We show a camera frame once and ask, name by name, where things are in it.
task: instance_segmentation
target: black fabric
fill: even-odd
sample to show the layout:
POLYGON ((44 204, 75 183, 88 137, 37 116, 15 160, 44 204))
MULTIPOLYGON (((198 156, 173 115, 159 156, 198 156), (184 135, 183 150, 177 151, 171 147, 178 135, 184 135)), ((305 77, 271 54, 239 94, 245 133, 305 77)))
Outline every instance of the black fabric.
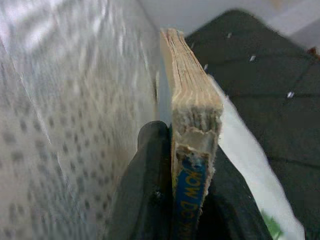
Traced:
POLYGON ((219 147, 197 240, 271 240, 246 180, 219 147))
POLYGON ((319 61, 240 10, 224 13, 186 41, 265 150, 296 217, 318 232, 319 61))
MULTIPOLYGON (((160 121, 149 122, 140 130, 137 153, 117 188, 106 239, 170 239, 170 139, 170 130, 160 121)), ((271 240, 245 179, 220 148, 215 169, 196 239, 271 240)))
POLYGON ((115 196, 108 240, 168 240, 172 212, 169 130, 147 123, 115 196))

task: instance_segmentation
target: wall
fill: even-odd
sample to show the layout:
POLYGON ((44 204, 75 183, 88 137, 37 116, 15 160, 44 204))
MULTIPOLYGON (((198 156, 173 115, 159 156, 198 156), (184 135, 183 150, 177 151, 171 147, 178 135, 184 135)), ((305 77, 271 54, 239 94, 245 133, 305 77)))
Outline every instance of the wall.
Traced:
POLYGON ((139 0, 158 28, 177 28, 186 35, 223 12, 241 8, 265 21, 304 48, 320 45, 316 24, 319 0, 139 0))
POLYGON ((105 239, 157 38, 135 0, 0 1, 1 240, 105 239))

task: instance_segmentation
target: gray patterned wall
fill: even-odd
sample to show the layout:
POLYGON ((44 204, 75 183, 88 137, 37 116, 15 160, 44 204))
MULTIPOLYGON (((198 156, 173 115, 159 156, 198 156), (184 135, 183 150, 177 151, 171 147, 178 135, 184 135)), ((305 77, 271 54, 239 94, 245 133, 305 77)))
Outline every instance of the gray patterned wall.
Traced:
POLYGON ((104 239, 157 38, 134 0, 0 2, 1 240, 104 239))

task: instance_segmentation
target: white surface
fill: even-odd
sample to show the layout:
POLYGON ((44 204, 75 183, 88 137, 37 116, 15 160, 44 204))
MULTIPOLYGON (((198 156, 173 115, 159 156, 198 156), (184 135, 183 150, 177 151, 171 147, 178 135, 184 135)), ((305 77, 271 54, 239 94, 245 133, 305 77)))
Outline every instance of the white surface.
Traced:
POLYGON ((285 192, 268 164, 267 157, 242 121, 232 102, 216 81, 212 83, 223 101, 222 131, 219 146, 243 175, 259 210, 264 210, 280 225, 286 240, 303 240, 304 228, 295 218, 285 192))
POLYGON ((223 12, 240 8, 304 48, 320 45, 320 0, 138 0, 158 28, 188 35, 223 12))
POLYGON ((178 28, 187 35, 230 9, 245 9, 268 21, 303 0, 284 0, 278 9, 275 8, 275 5, 270 0, 139 1, 157 27, 178 28))

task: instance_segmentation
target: blue label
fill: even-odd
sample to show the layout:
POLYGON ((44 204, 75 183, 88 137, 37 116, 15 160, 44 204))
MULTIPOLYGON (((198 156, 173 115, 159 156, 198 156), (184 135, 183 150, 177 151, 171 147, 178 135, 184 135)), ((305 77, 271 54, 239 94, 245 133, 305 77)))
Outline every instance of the blue label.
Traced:
POLYGON ((193 240, 203 202, 206 166, 197 158, 192 164, 188 157, 182 160, 183 169, 177 176, 171 240, 193 240))

